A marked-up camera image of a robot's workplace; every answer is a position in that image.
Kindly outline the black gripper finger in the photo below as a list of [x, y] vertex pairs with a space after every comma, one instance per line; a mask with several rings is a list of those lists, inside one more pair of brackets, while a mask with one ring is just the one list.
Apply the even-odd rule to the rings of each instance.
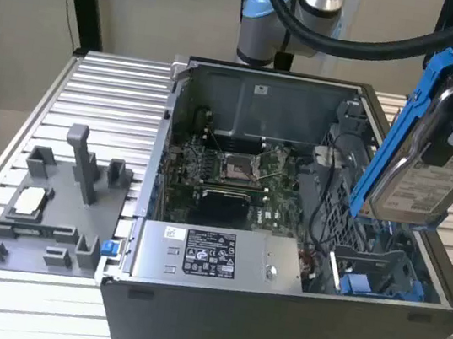
[[444, 166], [453, 156], [453, 130], [450, 134], [435, 136], [421, 155], [425, 164]]

